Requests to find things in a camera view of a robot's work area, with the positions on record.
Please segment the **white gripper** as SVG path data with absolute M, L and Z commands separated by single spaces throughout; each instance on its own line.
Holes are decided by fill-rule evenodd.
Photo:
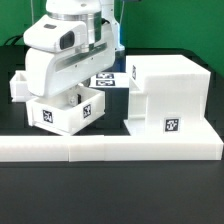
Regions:
M 110 23 L 100 26 L 101 38 L 87 45 L 87 25 L 44 15 L 24 33 L 30 47 L 25 58 L 28 90 L 49 98 L 110 68 L 115 61 L 114 37 Z M 82 103 L 82 95 L 69 95 L 68 103 Z

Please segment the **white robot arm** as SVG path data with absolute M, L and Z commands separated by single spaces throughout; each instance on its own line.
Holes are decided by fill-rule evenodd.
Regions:
M 46 14 L 23 35 L 29 92 L 51 98 L 113 66 L 118 26 L 111 1 L 46 1 Z

